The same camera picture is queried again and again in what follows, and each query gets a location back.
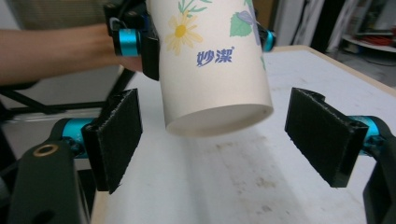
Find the table surface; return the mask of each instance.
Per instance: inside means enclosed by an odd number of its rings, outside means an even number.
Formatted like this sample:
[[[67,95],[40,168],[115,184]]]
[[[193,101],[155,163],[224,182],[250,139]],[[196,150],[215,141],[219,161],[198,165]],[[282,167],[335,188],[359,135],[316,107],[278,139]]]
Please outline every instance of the table surface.
[[[359,157],[332,189],[284,131],[292,87],[316,91],[346,115],[373,115],[395,133],[396,91],[309,47],[264,54],[274,114],[208,138],[165,131],[158,82],[137,76],[144,132],[112,195],[98,192],[92,223],[365,223],[362,191],[375,161]]]

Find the white wall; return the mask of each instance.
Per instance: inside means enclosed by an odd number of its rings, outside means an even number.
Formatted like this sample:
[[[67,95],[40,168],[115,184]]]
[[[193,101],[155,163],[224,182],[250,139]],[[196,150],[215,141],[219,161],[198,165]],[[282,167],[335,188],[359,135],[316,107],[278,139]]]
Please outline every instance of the white wall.
[[[323,2],[324,0],[310,1],[305,10],[305,17],[302,24],[302,27],[305,27],[304,34],[300,32],[297,35],[295,44],[307,46],[311,44]],[[277,46],[287,46],[290,44],[303,10],[303,3],[304,0],[280,0],[275,24]]]
[[[0,29],[19,29],[6,0],[0,0]]]

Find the paper cup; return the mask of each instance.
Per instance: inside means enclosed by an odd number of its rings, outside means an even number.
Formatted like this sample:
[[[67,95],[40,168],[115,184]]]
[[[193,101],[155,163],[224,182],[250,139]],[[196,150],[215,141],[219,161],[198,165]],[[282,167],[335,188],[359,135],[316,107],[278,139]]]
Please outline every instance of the paper cup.
[[[151,0],[166,130],[211,136],[273,111],[251,0]]]

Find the flower print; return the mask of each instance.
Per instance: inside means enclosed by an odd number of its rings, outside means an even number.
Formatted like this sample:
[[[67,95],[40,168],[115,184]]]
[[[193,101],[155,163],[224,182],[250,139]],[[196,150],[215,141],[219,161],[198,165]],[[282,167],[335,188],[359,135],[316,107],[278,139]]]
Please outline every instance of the flower print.
[[[202,37],[193,31],[197,27],[193,24],[197,17],[188,17],[188,15],[189,11],[185,11],[180,13],[178,18],[172,16],[168,22],[174,32],[165,38],[166,49],[174,50],[175,55],[180,54],[182,45],[193,48],[193,42],[201,43],[203,41]]]

